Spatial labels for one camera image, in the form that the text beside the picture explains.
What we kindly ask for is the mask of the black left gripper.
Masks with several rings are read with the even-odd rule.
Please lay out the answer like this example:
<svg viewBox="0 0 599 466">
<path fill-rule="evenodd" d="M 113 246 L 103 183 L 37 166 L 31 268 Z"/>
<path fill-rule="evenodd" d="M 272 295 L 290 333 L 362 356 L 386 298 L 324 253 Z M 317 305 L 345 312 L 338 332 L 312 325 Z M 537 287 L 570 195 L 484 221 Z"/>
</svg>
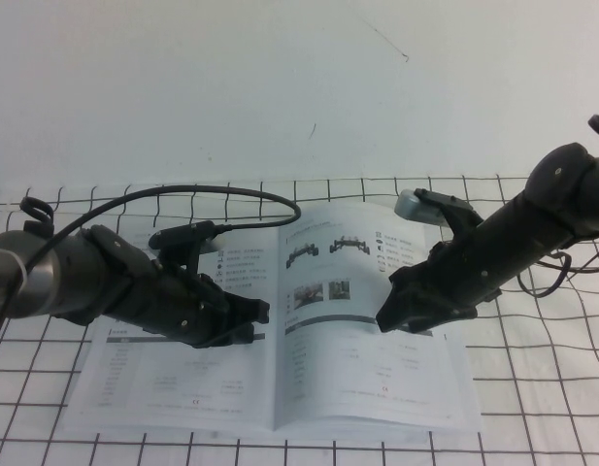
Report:
<svg viewBox="0 0 599 466">
<path fill-rule="evenodd" d="M 232 306 L 237 324 L 231 330 Z M 254 322 L 269 322 L 270 304 L 227 293 L 206 276 L 158 271 L 133 280 L 116 305 L 116 319 L 197 349 L 264 340 Z"/>
</svg>

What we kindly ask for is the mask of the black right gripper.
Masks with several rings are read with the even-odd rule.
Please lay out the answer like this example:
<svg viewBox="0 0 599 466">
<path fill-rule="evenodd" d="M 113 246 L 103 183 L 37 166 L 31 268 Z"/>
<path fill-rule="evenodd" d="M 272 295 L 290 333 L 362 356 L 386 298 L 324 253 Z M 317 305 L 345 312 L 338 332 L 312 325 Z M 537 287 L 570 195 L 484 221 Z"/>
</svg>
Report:
<svg viewBox="0 0 599 466">
<path fill-rule="evenodd" d="M 497 279 L 498 231 L 478 227 L 392 273 L 376 322 L 382 333 L 419 334 L 444 320 L 472 319 L 480 303 L 498 296 Z"/>
</svg>

